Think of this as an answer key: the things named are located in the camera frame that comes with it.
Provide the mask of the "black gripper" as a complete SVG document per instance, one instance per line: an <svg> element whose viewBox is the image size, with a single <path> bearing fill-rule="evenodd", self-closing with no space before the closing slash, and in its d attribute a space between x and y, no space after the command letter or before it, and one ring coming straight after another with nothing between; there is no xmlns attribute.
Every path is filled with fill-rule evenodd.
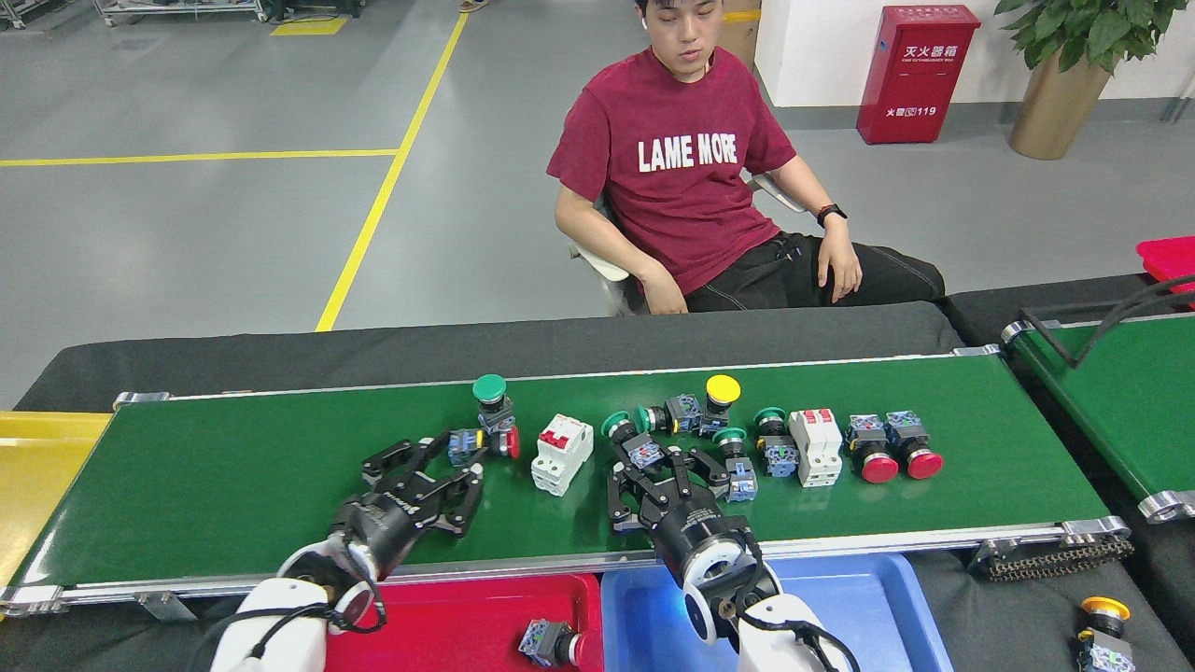
<svg viewBox="0 0 1195 672"><path fill-rule="evenodd" d="M362 462L368 494L348 497L333 514L331 556L336 566L364 578L349 560L351 549L370 558L373 578L387 579L427 530L462 537L482 506L483 465L468 465L440 479L425 468L447 447L451 430L418 442L402 440ZM397 495L415 495L415 502Z"/></svg>
<svg viewBox="0 0 1195 672"><path fill-rule="evenodd" d="M668 447L672 478L615 464L609 477L614 534L646 530L654 551L680 587L703 586L747 566L747 540L713 506L728 469L700 448ZM684 505L675 511L674 505Z"/></svg>

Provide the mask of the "person's right hand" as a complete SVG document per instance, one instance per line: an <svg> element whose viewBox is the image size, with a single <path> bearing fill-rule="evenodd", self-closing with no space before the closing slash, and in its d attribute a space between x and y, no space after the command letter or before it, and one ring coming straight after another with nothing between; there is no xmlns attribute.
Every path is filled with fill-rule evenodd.
<svg viewBox="0 0 1195 672"><path fill-rule="evenodd" d="M688 305L669 271L651 271L641 276L649 314L687 314Z"/></svg>

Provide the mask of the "person's left hand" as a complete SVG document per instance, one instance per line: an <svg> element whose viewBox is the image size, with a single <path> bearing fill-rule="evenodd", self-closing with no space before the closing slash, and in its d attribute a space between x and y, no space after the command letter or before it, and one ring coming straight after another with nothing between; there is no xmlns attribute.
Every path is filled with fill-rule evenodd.
<svg viewBox="0 0 1195 672"><path fill-rule="evenodd" d="M819 248L819 287L829 291L831 303L840 303L862 288L863 277L845 218L825 221Z"/></svg>

